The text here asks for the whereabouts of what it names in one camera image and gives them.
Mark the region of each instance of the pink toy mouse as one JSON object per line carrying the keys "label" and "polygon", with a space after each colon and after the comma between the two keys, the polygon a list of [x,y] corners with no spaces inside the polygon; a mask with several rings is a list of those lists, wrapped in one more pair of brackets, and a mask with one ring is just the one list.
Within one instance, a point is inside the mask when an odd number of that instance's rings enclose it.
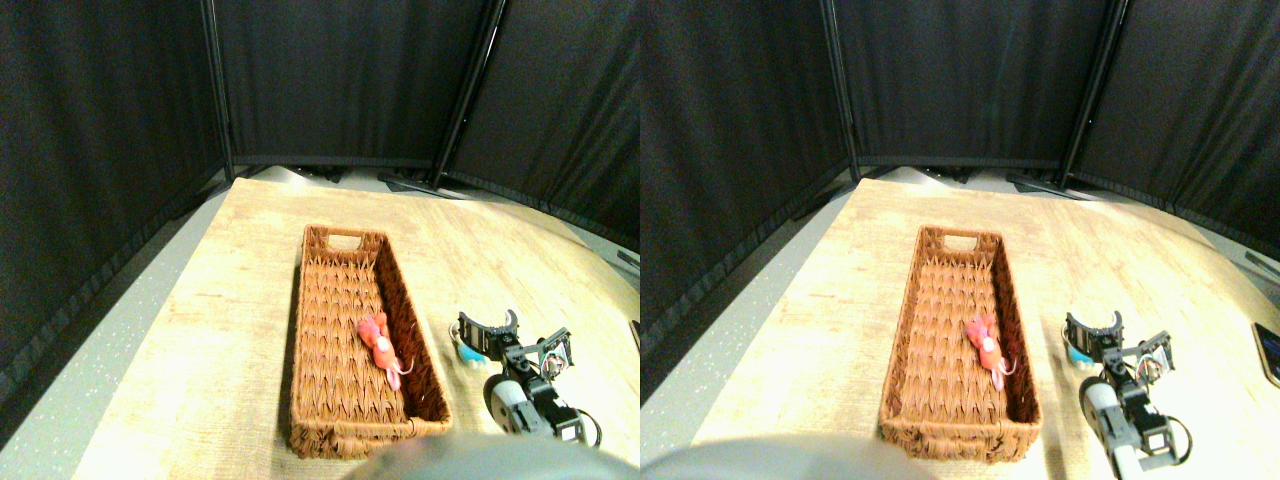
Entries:
{"label": "pink toy mouse", "polygon": [[392,339],[388,335],[390,330],[387,329],[387,314],[378,312],[378,315],[365,317],[360,325],[356,325],[356,332],[360,334],[360,339],[365,340],[365,344],[374,351],[374,365],[387,370],[387,383],[392,385],[392,390],[398,392],[399,376],[413,371],[413,364],[410,362],[408,370],[403,370],[399,358],[396,358],[396,347],[392,346]]}
{"label": "pink toy mouse", "polygon": [[1014,360],[1014,366],[1006,369],[1007,364],[1004,355],[1000,353],[1000,343],[991,335],[991,328],[995,325],[995,314],[978,315],[969,320],[964,330],[969,335],[969,342],[978,347],[978,360],[982,362],[982,367],[991,370],[991,381],[996,385],[996,392],[1002,392],[1005,375],[1011,375],[1018,369],[1018,361]]}

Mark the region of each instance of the table surface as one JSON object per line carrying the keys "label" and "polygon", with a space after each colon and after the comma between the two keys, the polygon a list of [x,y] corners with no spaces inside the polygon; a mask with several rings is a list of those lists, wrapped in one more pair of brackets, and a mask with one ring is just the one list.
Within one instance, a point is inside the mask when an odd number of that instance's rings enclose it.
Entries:
{"label": "table surface", "polygon": [[[1110,477],[1080,413],[1089,372],[1065,358],[1066,312],[1124,316],[1125,346],[1160,330],[1174,371],[1153,404],[1194,436],[1187,463],[1149,477],[1280,477],[1280,388],[1263,376],[1253,323],[1276,307],[1187,221],[1134,205],[863,180],[762,325],[694,443],[767,434],[878,438],[888,356],[920,225],[1005,238],[1044,425],[1020,462],[913,460],[938,477]],[[1175,428],[1175,435],[1181,434]]]}
{"label": "table surface", "polygon": [[639,458],[640,298],[558,220],[518,206],[239,179],[147,332],[76,472],[145,477],[338,477],[357,461],[301,460],[287,445],[285,342],[307,224],[387,232],[458,431],[500,433],[461,367],[458,311],[490,325],[520,314],[532,343],[561,326],[575,366],[556,387],[604,429],[602,449]]}

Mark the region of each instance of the floor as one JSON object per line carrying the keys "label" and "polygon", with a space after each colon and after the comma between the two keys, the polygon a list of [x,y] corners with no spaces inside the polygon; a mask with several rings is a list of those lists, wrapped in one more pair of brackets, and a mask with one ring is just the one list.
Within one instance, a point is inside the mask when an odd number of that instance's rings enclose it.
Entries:
{"label": "floor", "polygon": [[[879,179],[1061,198],[1044,192],[1018,192],[1015,186],[1005,179],[1006,173],[1007,170],[998,169],[980,170],[966,183],[960,183],[931,172],[899,168]],[[847,183],[850,180],[846,174],[828,188]],[[1073,193],[1097,201],[1138,204],[1102,189],[1073,191]],[[646,465],[673,449],[687,447],[694,440],[716,397],[741,361],[755,333],[847,202],[849,193],[845,193],[817,212],[782,227],[704,302],[727,303],[727,306],[716,305],[710,308],[718,311],[716,321],[640,408],[640,424],[644,425],[640,438],[640,465]],[[1248,261],[1244,256],[1245,248],[1239,243],[1202,228],[1199,230],[1220,252],[1231,259],[1272,303],[1280,305],[1280,278],[1271,276]],[[1280,264],[1271,261],[1271,265]]]}
{"label": "floor", "polygon": [[[273,166],[252,178],[393,193],[378,180],[378,173],[352,170],[334,184],[321,177]],[[220,178],[210,179],[210,186]],[[475,201],[512,204],[479,189],[457,187],[452,193]],[[428,196],[413,191],[396,195]],[[0,419],[6,426],[4,431],[13,431],[0,451],[0,472],[5,477],[69,477],[76,471],[120,378],[225,197],[225,192],[212,196],[195,211],[163,227],[59,337],[58,347],[51,347],[44,366],[4,406],[8,416]],[[618,259],[620,250],[639,259],[635,252],[573,225],[567,227],[639,289],[639,270]],[[9,415],[28,410],[24,417]]]}

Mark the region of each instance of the basket handle hole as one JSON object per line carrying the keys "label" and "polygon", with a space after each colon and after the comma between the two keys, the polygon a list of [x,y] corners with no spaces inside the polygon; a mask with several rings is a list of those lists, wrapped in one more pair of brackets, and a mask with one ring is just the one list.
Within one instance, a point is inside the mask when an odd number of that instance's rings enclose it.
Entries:
{"label": "basket handle hole", "polygon": [[943,236],[942,237],[942,244],[945,244],[947,248],[951,248],[951,250],[956,250],[956,251],[961,251],[961,252],[972,252],[974,248],[978,248],[978,238],[977,237]]}
{"label": "basket handle hole", "polygon": [[333,250],[356,250],[360,248],[361,242],[362,239],[360,237],[338,234],[329,236],[329,248]]}

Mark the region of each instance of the black curtain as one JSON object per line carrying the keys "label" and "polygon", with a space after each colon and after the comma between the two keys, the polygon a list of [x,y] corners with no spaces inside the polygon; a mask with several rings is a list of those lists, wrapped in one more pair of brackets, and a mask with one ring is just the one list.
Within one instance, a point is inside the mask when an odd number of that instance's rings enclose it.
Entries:
{"label": "black curtain", "polygon": [[431,165],[483,1],[216,1],[237,164]]}
{"label": "black curtain", "polygon": [[447,175],[637,248],[635,1],[511,1]]}
{"label": "black curtain", "polygon": [[1280,257],[1280,3],[1129,4],[1073,174]]}
{"label": "black curtain", "polygon": [[860,165],[1056,169],[1105,1],[840,1]]}
{"label": "black curtain", "polygon": [[709,326],[690,310],[849,166],[820,1],[644,15],[641,401]]}
{"label": "black curtain", "polygon": [[0,401],[223,164],[200,3],[0,9]]}

